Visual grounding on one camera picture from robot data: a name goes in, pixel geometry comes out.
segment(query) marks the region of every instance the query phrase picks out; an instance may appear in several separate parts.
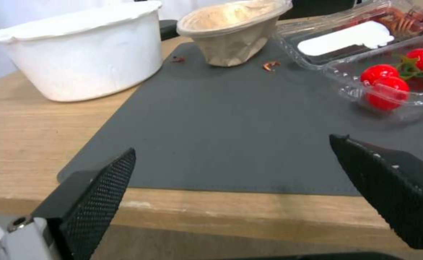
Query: clear plastic container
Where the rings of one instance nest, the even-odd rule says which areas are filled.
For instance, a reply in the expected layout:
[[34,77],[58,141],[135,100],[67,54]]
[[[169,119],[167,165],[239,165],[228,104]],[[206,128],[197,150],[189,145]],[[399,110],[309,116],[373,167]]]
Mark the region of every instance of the clear plastic container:
[[[423,77],[406,80],[409,92],[395,90],[389,86],[372,87],[367,82],[361,82],[361,74],[370,66],[391,64],[396,66],[413,49],[423,48],[423,36],[393,44],[375,51],[355,55],[349,58],[332,61],[324,67],[323,72],[335,79],[335,90],[342,97],[358,102],[375,112],[389,115],[399,121],[417,120],[423,117]],[[384,111],[373,106],[367,97],[374,95],[386,102],[396,104],[393,110]]]
[[368,52],[371,49],[354,45],[320,56],[310,56],[298,49],[299,44],[368,21],[381,23],[389,29],[395,39],[387,45],[423,35],[423,12],[419,7],[407,0],[372,0],[345,12],[312,21],[278,25],[274,38],[301,66],[307,69],[322,69],[331,61]]
[[[370,44],[370,33],[365,30],[365,23],[378,26],[378,31],[384,25],[385,31],[387,29],[392,37],[388,39],[385,34]],[[345,33],[350,28],[357,31]],[[423,48],[423,10],[411,2],[373,0],[352,10],[314,21],[281,25],[274,37],[299,65],[322,70],[325,75],[335,79],[334,89],[342,97],[400,122],[423,117],[423,72],[417,74],[418,70],[412,70],[412,73],[408,73],[409,67],[403,71],[403,67],[399,66],[410,51]],[[359,44],[349,43],[354,42],[351,39],[361,37],[364,39],[358,40]],[[399,66],[400,77],[405,79],[410,91],[396,90],[380,83],[372,86],[368,81],[361,82],[361,74],[378,64]],[[382,106],[373,99],[378,99]]]

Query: food scrap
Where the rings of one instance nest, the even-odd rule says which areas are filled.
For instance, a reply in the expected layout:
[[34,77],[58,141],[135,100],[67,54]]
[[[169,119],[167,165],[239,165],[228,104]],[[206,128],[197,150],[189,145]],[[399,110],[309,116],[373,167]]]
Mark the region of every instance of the food scrap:
[[186,61],[186,59],[185,59],[185,58],[183,58],[183,57],[173,56],[173,59],[172,59],[172,61],[171,61],[171,62],[182,63],[182,62],[185,62],[185,61]]
[[263,69],[265,69],[266,71],[269,71],[269,72],[274,72],[274,69],[273,69],[274,66],[280,66],[280,62],[279,61],[268,61],[265,64],[263,64]]

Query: plastic lid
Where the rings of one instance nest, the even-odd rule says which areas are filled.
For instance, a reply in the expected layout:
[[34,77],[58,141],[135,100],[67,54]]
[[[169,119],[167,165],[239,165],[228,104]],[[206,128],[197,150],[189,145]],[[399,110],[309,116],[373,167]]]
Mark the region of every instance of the plastic lid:
[[232,33],[277,17],[292,6],[291,0],[244,0],[213,5],[181,18],[177,31],[196,38]]
[[69,13],[0,30],[0,43],[28,41],[88,31],[133,20],[158,10],[160,1],[132,2]]

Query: black object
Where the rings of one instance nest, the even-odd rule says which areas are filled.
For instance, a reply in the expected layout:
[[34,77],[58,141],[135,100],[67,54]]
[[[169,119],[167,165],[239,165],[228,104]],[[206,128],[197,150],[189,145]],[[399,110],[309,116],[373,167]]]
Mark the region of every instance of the black object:
[[176,20],[161,20],[160,21],[160,38],[162,41],[175,38],[179,36],[176,32]]
[[114,217],[136,163],[131,148],[100,170],[73,174],[33,217],[45,218],[63,259],[88,260]]
[[348,10],[354,0],[293,0],[293,8],[281,15],[280,20],[328,15]]
[[381,253],[329,253],[326,255],[297,255],[279,257],[240,258],[235,260],[400,260]]
[[410,247],[423,249],[423,161],[331,135],[330,144],[352,183]]
[[[281,62],[275,72],[262,68],[274,60]],[[423,160],[423,120],[393,125],[339,97],[331,84],[272,41],[232,68],[209,66],[194,43],[181,44],[58,179],[136,147],[131,187],[359,195],[330,149],[330,133]]]

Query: wooden table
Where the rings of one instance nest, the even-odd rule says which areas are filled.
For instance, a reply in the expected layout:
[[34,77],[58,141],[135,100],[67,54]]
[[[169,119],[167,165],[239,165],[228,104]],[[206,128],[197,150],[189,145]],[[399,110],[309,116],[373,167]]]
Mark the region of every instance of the wooden table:
[[[186,38],[162,44],[166,57]],[[20,72],[0,79],[0,213],[28,214],[56,174],[134,92],[56,103]],[[408,248],[363,198],[128,189],[113,221],[217,235]]]

